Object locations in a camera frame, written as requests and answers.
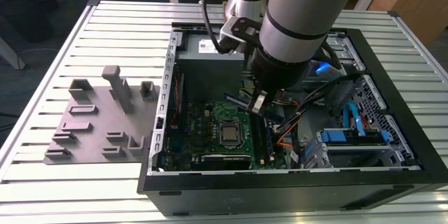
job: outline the open pc tower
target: open pc tower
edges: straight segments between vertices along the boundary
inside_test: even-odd
[[[177,25],[138,188],[165,215],[370,209],[447,185],[446,164],[362,32],[334,29],[327,41],[345,74],[361,75],[333,86],[278,145],[275,123],[223,99],[250,96],[251,58],[221,55],[201,25]],[[299,102],[327,81],[321,67],[286,90]],[[293,108],[269,106],[285,116]]]

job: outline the slotted metal table surface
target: slotted metal table surface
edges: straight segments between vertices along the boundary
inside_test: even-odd
[[[222,6],[211,5],[210,13],[213,21],[223,20]],[[130,85],[145,80],[161,84],[171,23],[202,20],[197,4],[102,1],[86,8],[0,151],[0,223],[448,223],[448,187],[369,211],[175,218],[137,193],[141,164],[43,164],[73,80],[109,85],[103,66],[121,65]],[[447,163],[447,73],[401,18],[345,11],[335,27],[363,31]]]

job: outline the cpu socket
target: cpu socket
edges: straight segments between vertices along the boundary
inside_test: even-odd
[[[221,141],[219,144],[225,147],[237,147],[242,143],[241,123],[221,123],[219,125]]]

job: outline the green motherboard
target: green motherboard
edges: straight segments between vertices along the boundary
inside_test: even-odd
[[[245,155],[251,158],[250,169],[279,169],[285,164],[285,153],[275,153],[261,160],[258,158],[255,139],[263,141],[265,147],[273,140],[253,136],[251,116],[230,102],[214,102],[187,105],[183,136],[171,139],[173,152],[167,162],[174,170],[195,170],[201,157],[211,154]]]

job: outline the wooden cabinet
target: wooden cabinet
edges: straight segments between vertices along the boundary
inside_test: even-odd
[[[448,26],[448,0],[374,0],[370,10],[397,11],[426,45]]]

